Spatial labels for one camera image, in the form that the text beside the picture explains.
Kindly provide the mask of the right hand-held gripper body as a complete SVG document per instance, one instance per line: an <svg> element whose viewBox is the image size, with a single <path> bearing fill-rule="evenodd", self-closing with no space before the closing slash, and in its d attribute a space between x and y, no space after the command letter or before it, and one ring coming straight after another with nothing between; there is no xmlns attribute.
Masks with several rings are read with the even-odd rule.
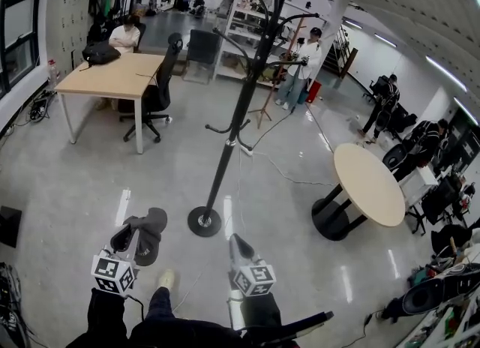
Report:
<svg viewBox="0 0 480 348"><path fill-rule="evenodd" d="M244 265L234 265L229 272L229 280L234 290L244 297L268 295L277 283L272 265L264 259L257 259Z"/></svg>

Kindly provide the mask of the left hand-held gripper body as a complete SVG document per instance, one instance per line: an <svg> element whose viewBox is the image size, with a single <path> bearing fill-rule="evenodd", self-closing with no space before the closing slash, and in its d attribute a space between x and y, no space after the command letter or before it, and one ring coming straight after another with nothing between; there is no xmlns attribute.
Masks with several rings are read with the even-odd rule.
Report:
<svg viewBox="0 0 480 348"><path fill-rule="evenodd" d="M105 250L93 256L91 276L98 290L117 296L126 296L136 280L134 267L130 261Z"/></svg>

